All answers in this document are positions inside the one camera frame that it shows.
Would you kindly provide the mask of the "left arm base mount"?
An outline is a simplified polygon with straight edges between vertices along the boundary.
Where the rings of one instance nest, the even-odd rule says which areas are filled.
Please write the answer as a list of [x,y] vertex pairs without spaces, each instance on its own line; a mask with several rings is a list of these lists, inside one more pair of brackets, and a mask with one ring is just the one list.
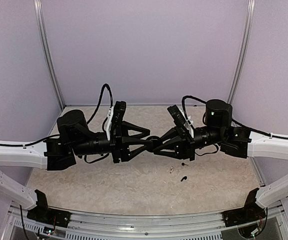
[[71,218],[71,213],[69,211],[53,208],[48,210],[32,209],[28,211],[27,218],[55,227],[67,228]]

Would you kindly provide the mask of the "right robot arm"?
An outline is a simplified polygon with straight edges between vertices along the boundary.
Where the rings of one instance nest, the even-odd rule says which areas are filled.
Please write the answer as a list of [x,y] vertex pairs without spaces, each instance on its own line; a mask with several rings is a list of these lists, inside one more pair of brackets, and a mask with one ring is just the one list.
[[[168,108],[175,127],[156,140],[153,153],[174,159],[195,159],[195,150],[219,145],[220,150],[237,158],[271,158],[288,161],[288,136],[274,135],[240,123],[232,126],[232,105],[211,99],[205,102],[203,127],[194,127],[186,110],[176,105]],[[272,203],[288,197],[288,174],[267,186],[249,192],[240,218],[250,222]]]

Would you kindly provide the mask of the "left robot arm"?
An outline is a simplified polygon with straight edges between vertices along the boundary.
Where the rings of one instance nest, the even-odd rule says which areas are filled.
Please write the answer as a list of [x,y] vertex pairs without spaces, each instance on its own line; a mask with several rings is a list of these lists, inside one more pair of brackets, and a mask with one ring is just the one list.
[[[148,129],[123,121],[123,113],[112,116],[110,134],[90,131],[81,110],[71,110],[57,120],[59,134],[35,142],[1,142],[0,167],[30,167],[62,171],[76,164],[76,157],[111,153],[115,162],[127,162],[152,147],[145,140]],[[0,194],[34,212],[42,222],[54,217],[46,195],[31,190],[0,170]]]

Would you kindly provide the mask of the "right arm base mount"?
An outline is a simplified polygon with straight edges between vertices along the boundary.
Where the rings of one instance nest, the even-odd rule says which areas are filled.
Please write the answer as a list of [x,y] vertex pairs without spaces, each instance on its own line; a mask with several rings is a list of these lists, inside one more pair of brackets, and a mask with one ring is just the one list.
[[262,208],[241,207],[234,210],[227,210],[222,213],[226,227],[246,224],[266,217],[266,210]]

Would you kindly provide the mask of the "black earbud charging case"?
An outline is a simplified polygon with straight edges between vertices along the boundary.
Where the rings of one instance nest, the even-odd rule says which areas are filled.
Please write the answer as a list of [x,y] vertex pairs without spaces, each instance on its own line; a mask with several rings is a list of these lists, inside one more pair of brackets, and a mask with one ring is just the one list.
[[150,141],[150,147],[152,149],[155,149],[155,148],[159,147],[160,145],[162,145],[161,138],[158,136],[155,136],[155,135],[148,137],[146,140]]

